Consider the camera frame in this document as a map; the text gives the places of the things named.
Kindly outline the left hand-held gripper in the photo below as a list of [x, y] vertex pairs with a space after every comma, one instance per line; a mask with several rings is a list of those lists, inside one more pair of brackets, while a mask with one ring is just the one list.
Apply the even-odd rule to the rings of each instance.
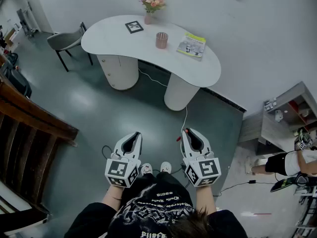
[[110, 185], [130, 188], [139, 175], [142, 135], [134, 132], [120, 139], [107, 159], [105, 177]]

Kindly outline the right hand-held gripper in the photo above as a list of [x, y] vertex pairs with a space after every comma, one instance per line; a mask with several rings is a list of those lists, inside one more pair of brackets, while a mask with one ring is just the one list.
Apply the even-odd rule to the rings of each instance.
[[195, 129], [184, 129], [182, 145], [184, 173], [193, 187], [214, 184], [220, 177], [220, 164], [218, 158], [214, 157], [214, 152], [210, 152], [207, 138]]

